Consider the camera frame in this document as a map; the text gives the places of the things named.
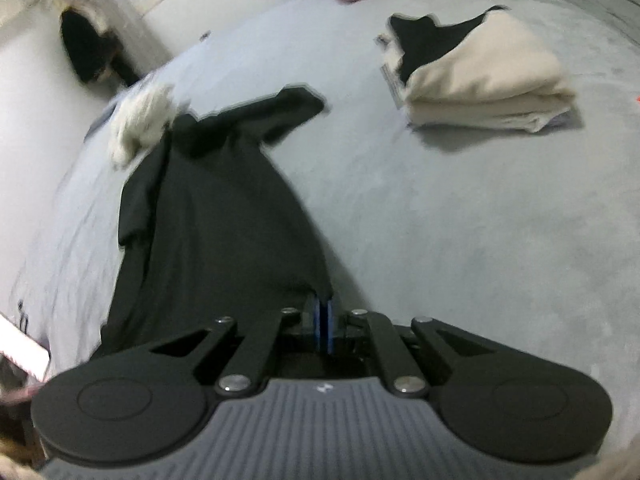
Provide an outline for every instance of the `folded black cloth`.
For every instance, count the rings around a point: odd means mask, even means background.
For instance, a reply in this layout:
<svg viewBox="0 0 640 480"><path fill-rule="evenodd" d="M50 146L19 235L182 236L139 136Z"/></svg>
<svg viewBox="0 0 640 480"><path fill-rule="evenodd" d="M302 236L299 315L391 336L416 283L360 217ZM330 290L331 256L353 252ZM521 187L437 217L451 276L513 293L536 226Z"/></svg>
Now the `folded black cloth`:
<svg viewBox="0 0 640 480"><path fill-rule="evenodd" d="M316 232L262 154L324 102L304 88L196 120L176 119L126 183L125 248L95 357L211 326L243 332L263 310L332 296Z"/></svg>

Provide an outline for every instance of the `logo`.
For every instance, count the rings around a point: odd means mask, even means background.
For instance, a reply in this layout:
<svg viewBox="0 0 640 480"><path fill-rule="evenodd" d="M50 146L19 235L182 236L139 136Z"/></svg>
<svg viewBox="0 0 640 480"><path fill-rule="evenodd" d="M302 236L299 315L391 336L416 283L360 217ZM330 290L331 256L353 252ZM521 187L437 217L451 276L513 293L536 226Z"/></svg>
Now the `logo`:
<svg viewBox="0 0 640 480"><path fill-rule="evenodd" d="M316 386L316 390L318 390L321 394L328 394L331 390L334 389L334 386L329 383L324 383L322 386Z"/></svg>

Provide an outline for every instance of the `black clothing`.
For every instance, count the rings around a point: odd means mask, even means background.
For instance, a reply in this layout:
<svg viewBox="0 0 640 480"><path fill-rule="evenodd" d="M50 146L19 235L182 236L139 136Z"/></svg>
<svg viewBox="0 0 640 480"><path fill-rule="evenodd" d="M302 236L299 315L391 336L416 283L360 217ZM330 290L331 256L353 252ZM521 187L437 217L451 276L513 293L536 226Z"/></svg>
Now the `black clothing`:
<svg viewBox="0 0 640 480"><path fill-rule="evenodd" d="M262 154L323 110L303 88L197 121L176 119L126 183L125 247L94 357L211 326L244 332L265 309L332 296L314 228Z"/></svg>
<svg viewBox="0 0 640 480"><path fill-rule="evenodd" d="M439 25L434 16L408 18L400 14L392 15L389 27L404 52L398 79L406 85L418 68L440 59L462 43L472 30L484 22L488 12L502 9L506 7L493 6L480 16L455 25Z"/></svg>
<svg viewBox="0 0 640 480"><path fill-rule="evenodd" d="M96 81L111 66L127 86L140 81L122 55L122 44L112 32L98 34L89 19L69 7L60 16L60 34L74 71L83 83Z"/></svg>

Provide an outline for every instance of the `ribbed rubber surface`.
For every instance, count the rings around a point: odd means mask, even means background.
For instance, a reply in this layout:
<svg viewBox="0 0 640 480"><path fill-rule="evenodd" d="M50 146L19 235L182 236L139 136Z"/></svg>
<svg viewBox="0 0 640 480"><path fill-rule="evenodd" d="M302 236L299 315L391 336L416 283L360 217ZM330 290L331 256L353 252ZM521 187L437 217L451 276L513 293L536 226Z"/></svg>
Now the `ribbed rubber surface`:
<svg viewBox="0 0 640 480"><path fill-rule="evenodd" d="M50 480L564 480L593 460L519 466L459 441L421 400L377 378L273 380L253 399L220 405L191 443L160 460L91 470L53 460Z"/></svg>

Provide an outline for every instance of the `black t-shirt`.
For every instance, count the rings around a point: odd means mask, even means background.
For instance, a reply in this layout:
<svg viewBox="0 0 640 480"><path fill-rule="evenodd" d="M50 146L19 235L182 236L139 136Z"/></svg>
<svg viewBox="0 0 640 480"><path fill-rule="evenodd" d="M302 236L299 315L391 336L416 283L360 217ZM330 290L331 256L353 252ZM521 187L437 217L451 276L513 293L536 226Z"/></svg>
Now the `black t-shirt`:
<svg viewBox="0 0 640 480"><path fill-rule="evenodd" d="M83 83L98 78L118 46L115 38L98 34L89 19L71 7L60 15L60 34L71 65Z"/></svg>
<svg viewBox="0 0 640 480"><path fill-rule="evenodd" d="M197 121L177 118L126 183L125 256L94 357L232 316L327 301L331 283L313 226L260 150L323 110L303 88Z"/></svg>

